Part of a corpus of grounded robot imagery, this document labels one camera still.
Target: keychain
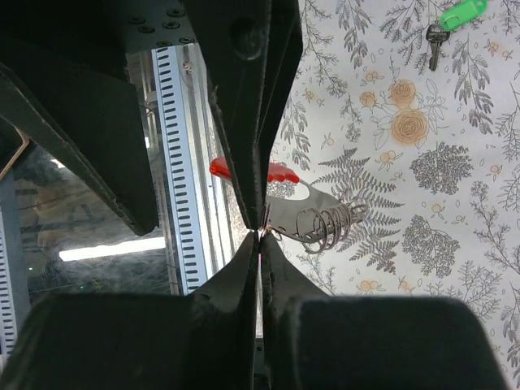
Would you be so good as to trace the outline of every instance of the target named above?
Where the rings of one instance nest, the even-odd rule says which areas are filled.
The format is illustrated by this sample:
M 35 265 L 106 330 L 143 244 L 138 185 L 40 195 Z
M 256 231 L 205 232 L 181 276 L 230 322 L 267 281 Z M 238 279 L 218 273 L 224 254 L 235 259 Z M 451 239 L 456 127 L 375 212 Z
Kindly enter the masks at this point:
M 216 158 L 210 165 L 211 174 L 231 182 L 231 174 L 224 157 Z M 341 239 L 349 234 L 354 223 L 360 223 L 366 216 L 365 205 L 355 205 L 355 199 L 349 204 L 338 201 L 329 193 L 319 191 L 301 180 L 292 169 L 270 163 L 267 181 L 301 183 L 309 190 L 309 196 L 302 200 L 282 199 L 266 196 L 266 224 L 269 229 L 301 242 L 309 254 L 318 254 L 332 249 Z M 312 244 L 319 248 L 310 248 Z
M 444 31 L 453 31 L 481 16 L 486 8 L 488 0 L 465 0 L 445 11 L 439 18 L 439 25 Z

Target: screw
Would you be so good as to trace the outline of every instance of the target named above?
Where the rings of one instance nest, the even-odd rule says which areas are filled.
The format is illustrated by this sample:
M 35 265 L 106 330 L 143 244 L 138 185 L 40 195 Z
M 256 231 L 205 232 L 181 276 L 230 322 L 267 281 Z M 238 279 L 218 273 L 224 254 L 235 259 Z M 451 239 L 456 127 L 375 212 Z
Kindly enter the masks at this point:
M 149 26 L 140 26 L 137 31 L 143 34 L 151 34 L 155 31 L 155 28 Z
M 180 8 L 172 8 L 166 11 L 166 15 L 170 16 L 171 18 L 181 18 L 186 15 L 186 11 L 181 10 Z
M 145 18 L 141 18 L 140 16 L 130 16 L 127 19 L 127 22 L 130 24 L 143 24 L 146 21 Z
M 179 38 L 179 42 L 182 43 L 183 45 L 187 45 L 188 43 L 194 43 L 195 40 L 191 37 L 182 37 L 182 38 Z
M 173 43 L 171 43 L 170 41 L 159 41 L 156 43 L 157 47 L 168 47 L 168 46 L 172 46 Z
M 179 22 L 164 22 L 162 26 L 168 30 L 175 30 L 180 27 Z

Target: metal keyring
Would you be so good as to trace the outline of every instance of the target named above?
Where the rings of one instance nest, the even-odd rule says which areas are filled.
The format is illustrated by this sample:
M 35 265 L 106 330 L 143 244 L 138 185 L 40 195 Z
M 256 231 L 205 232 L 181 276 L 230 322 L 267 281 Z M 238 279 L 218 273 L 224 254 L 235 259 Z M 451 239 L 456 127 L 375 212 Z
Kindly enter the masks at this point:
M 452 19 L 452 18 L 455 18 L 455 19 L 458 20 L 459 25 L 458 25 L 456 28 L 459 28 L 459 27 L 461 27 L 461 26 L 463 25 L 461 18 L 459 18 L 457 15 L 450 15 L 450 16 L 448 16 L 448 17 L 444 20 L 444 22 L 442 22 L 442 24 L 439 23 L 439 26 L 442 27 L 443 24 L 446 24 L 446 22 L 447 22 L 448 20 Z

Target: perforated metal strip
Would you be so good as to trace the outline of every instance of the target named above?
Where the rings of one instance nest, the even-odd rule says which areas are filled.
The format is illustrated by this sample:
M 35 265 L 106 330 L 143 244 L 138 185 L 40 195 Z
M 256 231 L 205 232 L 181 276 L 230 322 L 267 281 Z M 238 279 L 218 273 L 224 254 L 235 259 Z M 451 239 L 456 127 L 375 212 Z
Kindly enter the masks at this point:
M 158 112 L 184 294 L 207 281 L 189 139 L 174 46 L 153 52 Z
M 18 333 L 5 242 L 6 235 L 0 211 L 0 347 L 4 363 L 15 347 Z

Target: metal rail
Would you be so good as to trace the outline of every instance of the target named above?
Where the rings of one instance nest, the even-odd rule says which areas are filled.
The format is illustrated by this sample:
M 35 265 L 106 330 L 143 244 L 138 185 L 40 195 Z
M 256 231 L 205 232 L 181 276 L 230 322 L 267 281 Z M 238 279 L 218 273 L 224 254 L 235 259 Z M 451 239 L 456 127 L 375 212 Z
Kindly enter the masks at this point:
M 154 50 L 155 84 L 184 294 L 208 279 L 175 47 Z
M 31 310 L 12 170 L 0 182 L 0 201 L 0 362 L 5 364 Z
M 210 162 L 223 155 L 207 98 L 206 65 L 199 45 L 179 46 L 181 87 L 189 128 L 193 177 L 198 184 L 199 218 L 205 225 L 202 235 L 206 268 L 213 275 L 224 267 L 235 253 L 229 218 L 228 200 L 222 180 L 210 174 Z

